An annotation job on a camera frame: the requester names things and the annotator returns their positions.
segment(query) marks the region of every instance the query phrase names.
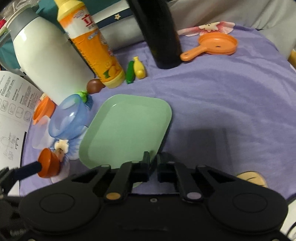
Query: orange bottle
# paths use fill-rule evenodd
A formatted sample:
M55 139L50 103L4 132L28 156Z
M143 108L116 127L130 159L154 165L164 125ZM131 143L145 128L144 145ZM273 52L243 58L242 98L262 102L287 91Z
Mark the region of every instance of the orange bottle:
M84 3L54 1L59 8L57 20L101 82L109 88L121 85L125 79L124 71Z

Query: circular pad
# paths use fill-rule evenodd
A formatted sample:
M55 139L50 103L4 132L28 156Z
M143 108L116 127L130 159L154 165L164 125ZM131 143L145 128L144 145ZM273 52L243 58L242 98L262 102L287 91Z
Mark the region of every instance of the circular pad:
M20 216L32 229L48 234L76 231L91 221L101 199L84 183L62 181L38 189L24 197Z
M209 198L212 216L243 232L265 232L281 225L288 205L277 192L250 183L223 183Z

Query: teal fabric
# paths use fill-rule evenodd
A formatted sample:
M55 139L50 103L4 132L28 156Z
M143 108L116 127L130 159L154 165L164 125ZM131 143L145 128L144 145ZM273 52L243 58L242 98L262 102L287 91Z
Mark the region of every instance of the teal fabric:
M119 2L119 0L84 0L83 1L89 10L90 14L93 15L112 4ZM37 13L54 23L57 27L62 30L62 27L57 21L57 6L54 0L41 0L39 2L39 10ZM15 68L20 68L17 59L15 57L15 52L13 49L12 41L7 42L2 48L0 48L0 59L5 60L8 66Z

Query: orange lid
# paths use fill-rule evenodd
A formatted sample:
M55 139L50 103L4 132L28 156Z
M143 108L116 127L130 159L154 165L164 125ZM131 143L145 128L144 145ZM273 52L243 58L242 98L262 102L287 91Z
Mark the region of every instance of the orange lid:
M228 34L207 33L198 39L198 47L180 55L181 60L190 61L201 53L231 55L236 52L238 41Z
M48 116L49 118L54 113L55 103L46 96L37 106L36 111L33 115L33 125L37 124L43 116Z
M54 177L59 173L60 161L58 157L49 149L43 149L38 157L42 169L38 172L38 176L42 178Z

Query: black bottle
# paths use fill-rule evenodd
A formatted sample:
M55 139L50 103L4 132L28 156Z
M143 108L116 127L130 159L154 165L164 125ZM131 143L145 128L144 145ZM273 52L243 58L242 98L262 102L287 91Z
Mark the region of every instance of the black bottle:
M171 69L181 64L181 45L165 0L127 0L156 65Z

